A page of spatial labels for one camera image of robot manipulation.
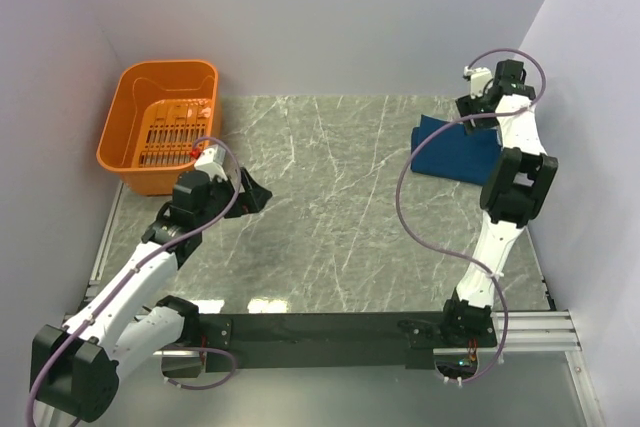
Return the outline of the blue mickey mouse t-shirt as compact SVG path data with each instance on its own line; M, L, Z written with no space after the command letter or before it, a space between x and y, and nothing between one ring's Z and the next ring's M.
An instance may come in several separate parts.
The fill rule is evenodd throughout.
M435 137L411 161L412 172L483 186L501 153L495 130L467 134L456 124Z

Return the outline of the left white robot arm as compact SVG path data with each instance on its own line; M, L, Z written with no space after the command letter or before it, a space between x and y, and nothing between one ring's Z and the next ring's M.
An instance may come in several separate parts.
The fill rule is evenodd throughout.
M155 351L193 346L200 335L196 305L170 297L146 320L135 315L201 245L204 230L224 218L256 214L271 197L245 168L236 183L205 170L181 174L120 272L74 317L60 327L43 326L34 337L27 424L35 423L36 402L93 422Z

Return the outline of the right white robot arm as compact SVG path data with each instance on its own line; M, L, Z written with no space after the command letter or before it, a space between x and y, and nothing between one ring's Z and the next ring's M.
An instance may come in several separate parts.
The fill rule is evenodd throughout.
M496 282L509 253L543 206L558 170L539 139L535 89L526 83L524 63L503 60L494 70L470 68L470 93L456 100L464 130L493 130L499 155L481 189L481 232L469 267L447 300L439 321L444 342L456 347L495 343L492 307Z

